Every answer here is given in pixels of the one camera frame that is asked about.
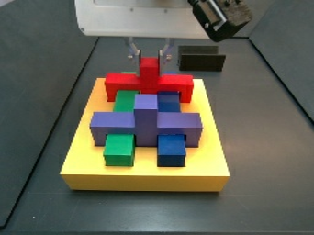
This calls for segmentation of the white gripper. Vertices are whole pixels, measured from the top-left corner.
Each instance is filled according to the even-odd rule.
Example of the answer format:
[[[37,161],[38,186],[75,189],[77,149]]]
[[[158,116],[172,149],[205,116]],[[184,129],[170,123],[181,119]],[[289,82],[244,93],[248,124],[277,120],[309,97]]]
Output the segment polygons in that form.
[[[75,0],[79,29],[87,36],[129,37],[126,45],[137,70],[142,51],[133,37],[166,38],[158,52],[160,70],[173,59],[174,39],[208,39],[188,0]]]

